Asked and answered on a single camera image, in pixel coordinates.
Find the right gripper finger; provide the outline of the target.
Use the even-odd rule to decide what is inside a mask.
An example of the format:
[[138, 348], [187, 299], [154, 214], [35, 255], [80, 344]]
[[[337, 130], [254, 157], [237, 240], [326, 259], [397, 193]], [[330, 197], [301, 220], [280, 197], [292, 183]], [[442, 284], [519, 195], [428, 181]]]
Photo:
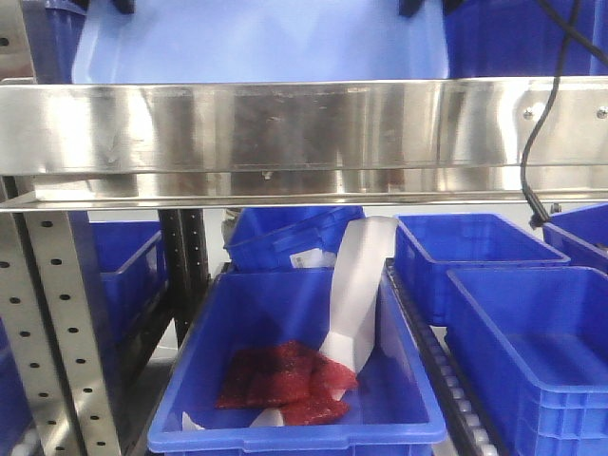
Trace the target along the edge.
[[424, 5], [424, 0], [399, 0], [398, 13], [400, 16], [412, 18]]

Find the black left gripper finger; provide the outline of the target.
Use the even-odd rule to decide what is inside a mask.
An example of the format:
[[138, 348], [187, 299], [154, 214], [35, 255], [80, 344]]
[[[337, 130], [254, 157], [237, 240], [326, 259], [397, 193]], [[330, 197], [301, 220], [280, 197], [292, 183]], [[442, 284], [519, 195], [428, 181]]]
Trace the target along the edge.
[[135, 12], [135, 0], [112, 0], [112, 4], [119, 13]]

